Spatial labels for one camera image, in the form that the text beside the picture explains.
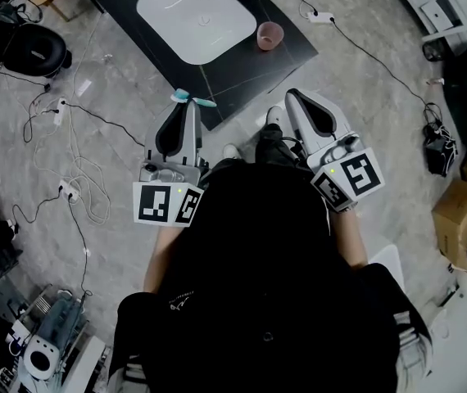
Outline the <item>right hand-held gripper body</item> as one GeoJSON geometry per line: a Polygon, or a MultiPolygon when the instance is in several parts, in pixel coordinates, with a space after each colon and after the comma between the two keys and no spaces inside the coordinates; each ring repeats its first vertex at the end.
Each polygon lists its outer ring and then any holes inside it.
{"type": "Polygon", "coordinates": [[[370,147],[357,133],[347,133],[307,157],[312,186],[332,210],[341,212],[385,185],[370,147]]]}

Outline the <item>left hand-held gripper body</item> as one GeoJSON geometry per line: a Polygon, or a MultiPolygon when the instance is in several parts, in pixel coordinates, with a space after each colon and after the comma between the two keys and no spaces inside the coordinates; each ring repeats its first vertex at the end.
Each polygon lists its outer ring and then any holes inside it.
{"type": "Polygon", "coordinates": [[[134,222],[189,227],[202,200],[199,183],[207,171],[200,156],[191,162],[187,156],[175,161],[147,154],[133,183],[134,222]]]}

